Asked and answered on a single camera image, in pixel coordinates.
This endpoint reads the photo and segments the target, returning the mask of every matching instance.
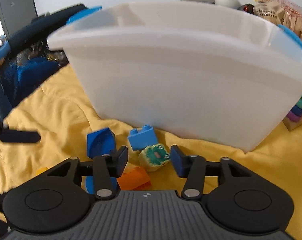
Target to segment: plastic storage container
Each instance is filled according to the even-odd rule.
[[[195,2],[129,3],[48,37],[101,118],[250,151],[302,95],[302,48],[257,16]]]

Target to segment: yellow bedsheet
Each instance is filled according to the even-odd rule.
[[[41,142],[30,145],[0,142],[0,192],[31,179],[38,168],[51,168],[70,156],[88,160],[86,135],[92,130],[108,126],[116,136],[118,147],[129,145],[127,135],[131,126],[116,120],[100,120],[70,66],[44,82],[11,112],[6,121],[12,128],[37,129]],[[295,205],[287,231],[302,240],[302,126],[288,132],[281,122],[253,152],[247,154],[210,142],[180,139],[160,130],[156,134],[168,147],[177,144],[186,154],[202,155],[208,161],[229,156],[287,191]],[[131,150],[129,162],[138,164],[137,154]],[[184,184],[184,179],[177,177],[171,164],[149,175],[153,189],[180,191]],[[210,192],[216,185],[216,178],[208,178],[205,192]]]

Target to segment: black circular pad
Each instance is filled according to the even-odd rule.
[[[3,200],[8,224],[47,234],[78,223],[90,208],[89,195],[64,177],[39,177],[10,190]]]
[[[51,189],[40,189],[31,192],[26,197],[26,204],[34,210],[45,211],[59,206],[62,200],[63,197],[59,192]]]
[[[284,230],[294,210],[284,190],[252,177],[238,177],[215,188],[206,208],[221,225],[249,234]]]
[[[243,190],[234,197],[235,203],[249,211],[260,211],[268,208],[272,200],[266,193],[259,190]]]

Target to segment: ribbed gray surface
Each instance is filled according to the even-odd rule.
[[[174,190],[121,191],[116,199],[97,202],[75,227],[51,236],[12,231],[5,240],[291,240],[283,232],[249,237],[214,224],[199,203],[180,199]]]

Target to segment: orange toy block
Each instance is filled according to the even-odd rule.
[[[141,167],[135,167],[117,179],[122,190],[144,190],[151,186],[147,172]]]

